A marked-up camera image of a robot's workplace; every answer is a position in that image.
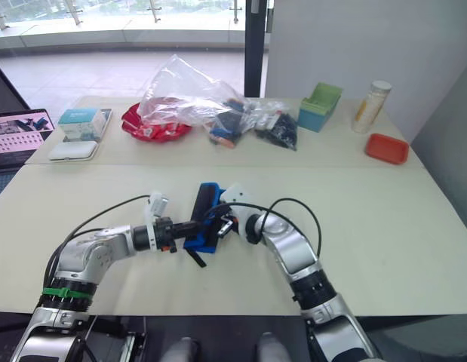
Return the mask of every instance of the tissue box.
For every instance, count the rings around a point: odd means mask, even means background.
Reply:
[[[336,108],[341,93],[342,88],[318,83],[310,98],[304,98],[300,104],[297,124],[314,132],[320,132]]]
[[[67,109],[59,120],[59,126],[68,140],[99,141],[106,118],[100,109]]]

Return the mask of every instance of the green container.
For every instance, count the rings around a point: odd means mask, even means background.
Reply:
[[[300,104],[297,124],[308,130],[320,132],[336,108],[340,94],[342,94],[342,88],[326,83],[317,83],[310,98],[304,98]]]

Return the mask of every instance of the white box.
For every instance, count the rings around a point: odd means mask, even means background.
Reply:
[[[100,109],[67,109],[59,120],[69,141],[99,140],[106,126],[106,118]]]

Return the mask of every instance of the laptop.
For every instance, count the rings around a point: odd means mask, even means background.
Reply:
[[[53,130],[45,109],[0,114],[0,192]]]

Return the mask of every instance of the green band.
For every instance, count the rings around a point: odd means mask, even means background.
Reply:
[[[92,299],[92,295],[90,294],[75,292],[74,290],[70,290],[69,288],[44,288],[42,294],[46,296],[59,296],[60,298]]]

